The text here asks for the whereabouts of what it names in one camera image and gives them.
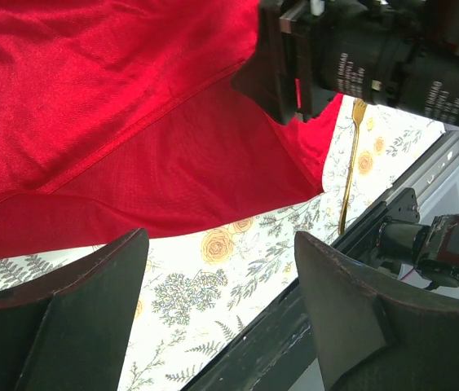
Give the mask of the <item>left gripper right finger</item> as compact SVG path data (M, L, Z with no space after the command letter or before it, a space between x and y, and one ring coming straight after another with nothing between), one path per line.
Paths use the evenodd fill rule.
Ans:
M327 390L459 390L459 299L400 282L316 237L295 261Z

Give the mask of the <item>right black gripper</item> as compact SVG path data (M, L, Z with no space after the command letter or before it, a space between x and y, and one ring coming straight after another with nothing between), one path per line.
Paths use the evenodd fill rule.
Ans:
M257 32L231 86L280 125L343 94L459 128L459 1L261 1Z

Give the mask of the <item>gold fork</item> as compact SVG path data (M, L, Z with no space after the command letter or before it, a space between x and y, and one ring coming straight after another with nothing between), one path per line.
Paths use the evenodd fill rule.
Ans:
M347 178L346 178L346 185L345 191L342 198L342 207L340 212L340 218L338 222L338 234L342 235L346 230L346 215L348 210L348 204L350 200L351 194L351 187L352 187L352 180L354 174L354 167L355 167L355 158L357 154L358 144L360 140L360 126L364 119L364 114L366 112L368 104L363 101L362 99L355 99L353 108L352 108L352 121L354 125L354 132L353 132L353 142L351 147L351 156L348 165L347 171Z

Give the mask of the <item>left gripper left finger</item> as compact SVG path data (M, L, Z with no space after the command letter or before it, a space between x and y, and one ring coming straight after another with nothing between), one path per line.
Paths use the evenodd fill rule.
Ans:
M133 230L0 291L0 391L117 389L148 245Z

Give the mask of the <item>red cloth napkin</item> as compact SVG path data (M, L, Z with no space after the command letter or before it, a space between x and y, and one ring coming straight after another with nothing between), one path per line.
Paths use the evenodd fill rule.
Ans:
M0 1L0 258L204 231L319 195L342 98L231 87L255 1Z

